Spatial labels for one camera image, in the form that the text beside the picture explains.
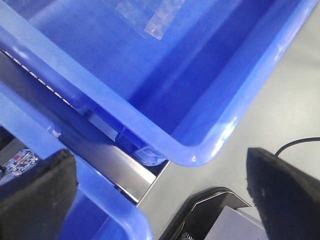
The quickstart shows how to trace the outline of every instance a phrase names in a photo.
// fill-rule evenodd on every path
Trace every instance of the black cable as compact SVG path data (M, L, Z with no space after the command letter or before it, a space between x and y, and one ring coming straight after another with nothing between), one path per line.
M308 142L318 142L318 141L320 141L320 137L308 137L308 138L302 138L302 139L299 139L299 140L295 140L295 141L289 142L286 145L282 146L278 151L276 151L276 153L274 155L276 157L278 157L279 154L283 150L285 150L285 149L287 149L287 148L289 148L289 147L291 147L293 145L296 145L296 144L302 144L302 143L308 143Z

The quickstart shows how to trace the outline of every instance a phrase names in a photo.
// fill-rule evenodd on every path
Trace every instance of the black wire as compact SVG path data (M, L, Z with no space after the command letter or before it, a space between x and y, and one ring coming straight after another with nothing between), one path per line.
M320 137L308 137L308 138L302 138L302 139L299 139L299 140L295 140L295 141L289 142L286 145L282 146L278 151L276 151L275 156L278 157L279 154L283 150L285 150L285 149L287 149L287 148L289 148L289 147L291 147L293 145L302 144L302 143L308 143L308 142L318 142L318 141L320 141Z

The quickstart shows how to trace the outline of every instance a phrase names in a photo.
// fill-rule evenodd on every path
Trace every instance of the white table surface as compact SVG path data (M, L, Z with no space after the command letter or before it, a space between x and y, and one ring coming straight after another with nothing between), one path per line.
M197 168L170 162L140 203L154 239L159 239L190 195L207 188L230 188L252 204L246 181L247 148L262 147L275 153L288 142L308 137L320 137L320 4L218 156ZM293 146L280 156L320 179L320 142Z

